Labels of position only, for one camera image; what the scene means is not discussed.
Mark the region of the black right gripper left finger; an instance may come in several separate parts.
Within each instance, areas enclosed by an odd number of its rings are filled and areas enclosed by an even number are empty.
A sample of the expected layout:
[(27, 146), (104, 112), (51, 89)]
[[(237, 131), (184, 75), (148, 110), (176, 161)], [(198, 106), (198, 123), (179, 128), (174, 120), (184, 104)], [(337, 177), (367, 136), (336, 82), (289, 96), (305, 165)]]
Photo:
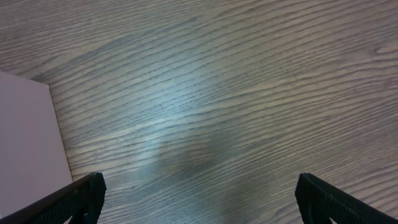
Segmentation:
[(39, 201), (1, 219), (1, 224), (97, 224), (106, 184), (100, 172), (90, 173)]

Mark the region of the white open cardboard box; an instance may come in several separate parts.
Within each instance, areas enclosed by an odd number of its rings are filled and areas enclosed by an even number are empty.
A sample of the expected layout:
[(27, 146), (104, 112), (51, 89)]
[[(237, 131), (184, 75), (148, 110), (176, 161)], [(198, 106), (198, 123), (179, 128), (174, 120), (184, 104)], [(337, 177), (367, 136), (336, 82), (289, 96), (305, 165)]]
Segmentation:
[(1, 73), (1, 217), (73, 182), (48, 85)]

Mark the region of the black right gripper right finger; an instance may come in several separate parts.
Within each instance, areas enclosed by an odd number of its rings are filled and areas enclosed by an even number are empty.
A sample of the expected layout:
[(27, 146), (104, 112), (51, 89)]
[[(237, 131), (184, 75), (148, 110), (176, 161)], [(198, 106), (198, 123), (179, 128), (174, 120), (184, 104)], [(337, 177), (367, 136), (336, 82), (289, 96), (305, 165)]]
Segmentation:
[(295, 198), (304, 224), (397, 224), (397, 219), (311, 173), (301, 173)]

